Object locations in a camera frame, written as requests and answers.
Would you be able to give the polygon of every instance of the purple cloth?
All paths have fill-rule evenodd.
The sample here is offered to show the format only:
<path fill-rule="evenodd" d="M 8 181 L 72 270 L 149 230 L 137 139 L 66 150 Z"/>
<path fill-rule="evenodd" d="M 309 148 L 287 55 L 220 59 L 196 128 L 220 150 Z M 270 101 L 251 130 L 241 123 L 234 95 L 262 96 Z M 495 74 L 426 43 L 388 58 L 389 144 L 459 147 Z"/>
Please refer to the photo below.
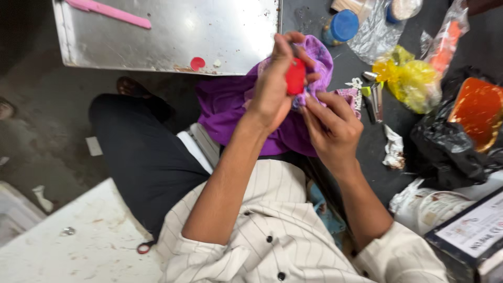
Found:
<path fill-rule="evenodd" d="M 306 88 L 310 95 L 316 97 L 316 91 L 326 92 L 330 84 L 333 69 L 332 57 L 325 46 L 314 36 L 307 35 L 306 41 L 298 45 L 304 47 L 307 55 L 316 62 L 316 66 L 308 69 L 307 72 L 321 74 L 320 80 L 309 84 Z M 265 64 L 264 61 L 257 64 L 244 77 L 219 78 L 210 82 L 201 82 L 196 86 L 196 94 L 201 104 L 201 116 L 198 122 L 216 142 L 224 146 L 229 143 L 234 128 L 246 112 L 243 107 L 245 96 L 247 99 L 251 98 L 250 94 L 253 96 L 253 91 L 250 90 L 254 88 L 259 73 L 267 67 L 267 61 Z M 300 94 L 296 98 L 300 105 L 305 105 L 304 95 Z M 355 95 L 356 90 L 343 94 L 352 109 L 354 109 Z M 267 138 L 260 155 L 278 155 L 290 150 L 317 157 L 304 119 L 295 111 L 290 111 L 278 129 Z"/>

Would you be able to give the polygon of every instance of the shirt sleeve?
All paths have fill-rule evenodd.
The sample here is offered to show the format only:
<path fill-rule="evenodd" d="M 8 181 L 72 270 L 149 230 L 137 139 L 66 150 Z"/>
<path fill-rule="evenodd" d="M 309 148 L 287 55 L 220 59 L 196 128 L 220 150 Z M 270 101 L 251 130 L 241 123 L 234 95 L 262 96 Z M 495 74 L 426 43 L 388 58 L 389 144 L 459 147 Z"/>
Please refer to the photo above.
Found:
<path fill-rule="evenodd" d="M 250 250 L 186 239 L 181 233 L 175 256 L 166 265 L 159 283 L 230 281 L 248 258 Z"/>
<path fill-rule="evenodd" d="M 398 222 L 365 247 L 353 264 L 379 283 L 448 282 L 444 264 L 428 243 Z"/>

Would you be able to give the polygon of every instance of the hand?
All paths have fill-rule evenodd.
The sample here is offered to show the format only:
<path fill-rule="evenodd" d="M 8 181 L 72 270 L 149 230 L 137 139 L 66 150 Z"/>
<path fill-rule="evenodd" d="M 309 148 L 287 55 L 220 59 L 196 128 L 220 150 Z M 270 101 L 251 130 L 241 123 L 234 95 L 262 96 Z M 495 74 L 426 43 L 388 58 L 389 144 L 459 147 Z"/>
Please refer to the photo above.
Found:
<path fill-rule="evenodd" d="M 363 124 L 342 96 L 318 93 L 317 97 L 327 107 L 308 97 L 306 107 L 301 108 L 302 116 L 316 153 L 333 176 L 339 179 L 359 168 L 356 147 Z"/>
<path fill-rule="evenodd" d="M 274 49 L 271 64 L 259 77 L 256 83 L 254 98 L 245 115 L 252 116 L 258 125 L 270 135 L 285 120 L 292 107 L 295 96 L 286 94 L 287 83 L 285 75 L 293 60 L 293 51 L 289 42 L 300 43 L 305 36 L 299 32 L 289 32 L 286 35 L 274 36 Z M 307 56 L 303 48 L 297 47 L 297 56 L 307 67 L 313 68 L 315 62 Z M 305 84 L 318 80 L 318 73 L 306 75 Z"/>

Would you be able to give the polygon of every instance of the yellow plastic bag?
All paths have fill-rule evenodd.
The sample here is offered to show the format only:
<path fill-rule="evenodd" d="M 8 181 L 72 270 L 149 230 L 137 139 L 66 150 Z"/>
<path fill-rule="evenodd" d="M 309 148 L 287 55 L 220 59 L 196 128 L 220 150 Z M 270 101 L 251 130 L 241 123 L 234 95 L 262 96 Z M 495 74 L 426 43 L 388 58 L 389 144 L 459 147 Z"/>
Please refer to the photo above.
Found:
<path fill-rule="evenodd" d="M 372 71 L 378 74 L 376 81 L 388 82 L 393 95 L 418 114 L 429 113 L 442 98 L 438 72 L 400 45 L 378 58 Z"/>

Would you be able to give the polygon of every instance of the black table surface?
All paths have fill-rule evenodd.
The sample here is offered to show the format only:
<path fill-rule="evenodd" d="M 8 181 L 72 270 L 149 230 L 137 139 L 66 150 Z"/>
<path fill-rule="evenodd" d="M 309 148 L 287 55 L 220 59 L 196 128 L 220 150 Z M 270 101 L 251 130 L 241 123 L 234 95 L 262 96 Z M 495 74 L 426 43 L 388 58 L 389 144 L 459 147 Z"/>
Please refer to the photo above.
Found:
<path fill-rule="evenodd" d="M 283 3 L 282 30 L 298 30 L 320 38 L 321 30 L 331 17 L 331 0 L 288 0 Z M 419 57 L 420 37 L 424 31 L 435 37 L 440 29 L 448 0 L 425 0 L 421 12 L 409 19 L 398 44 Z M 494 9 L 484 14 L 469 18 L 471 29 L 459 42 L 449 73 L 467 64 L 480 68 L 493 77 L 503 77 L 503 8 Z M 347 44 L 329 47 L 333 58 L 334 70 L 329 91 L 348 88 L 345 83 L 352 78 L 361 78 L 362 72 L 371 70 L 371 66 L 361 61 Z M 390 170 L 382 164 L 387 143 L 382 124 L 372 124 L 369 114 L 362 104 L 362 122 L 364 132 L 358 146 L 357 158 L 370 186 L 383 204 L 388 205 L 396 193 L 401 192 L 417 176 L 401 170 Z M 386 89 L 383 91 L 384 123 L 404 138 L 405 146 L 410 145 L 408 138 L 412 126 L 421 119 L 395 99 Z"/>

